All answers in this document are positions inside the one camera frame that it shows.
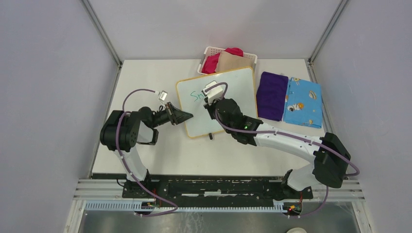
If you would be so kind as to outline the yellow framed whiteboard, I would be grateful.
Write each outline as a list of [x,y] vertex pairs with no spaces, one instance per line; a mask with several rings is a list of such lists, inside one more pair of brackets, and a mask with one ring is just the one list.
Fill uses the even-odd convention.
[[[228,83],[226,95],[216,106],[220,120],[211,119],[203,107],[205,96],[202,90],[212,81]],[[223,132],[222,124],[244,129],[243,117],[258,116],[255,90],[254,71],[250,67],[178,81],[176,91],[181,109],[194,115],[185,121],[187,136],[194,139]]]

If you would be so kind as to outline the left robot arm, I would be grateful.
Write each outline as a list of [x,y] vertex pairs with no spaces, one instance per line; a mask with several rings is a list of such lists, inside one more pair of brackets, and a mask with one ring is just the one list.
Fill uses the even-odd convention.
[[148,182],[150,173],[143,164],[136,145],[154,146],[157,143],[158,126],[181,124],[194,115],[176,108],[171,102],[154,111],[142,107],[138,111],[114,110],[100,132],[100,143],[114,152],[126,171],[126,179],[136,182],[134,191],[141,198],[151,195],[153,185]]

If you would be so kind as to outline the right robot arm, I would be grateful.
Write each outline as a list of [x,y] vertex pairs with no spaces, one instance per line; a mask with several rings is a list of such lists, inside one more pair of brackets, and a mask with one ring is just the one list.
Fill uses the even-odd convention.
[[281,131],[260,119],[244,115],[233,99],[209,101],[205,98],[204,108],[211,119],[216,120],[237,142],[277,149],[308,162],[308,165],[285,174],[280,190],[287,198],[293,198],[315,184],[341,188],[344,178],[348,177],[346,171],[351,156],[333,133],[308,136]]

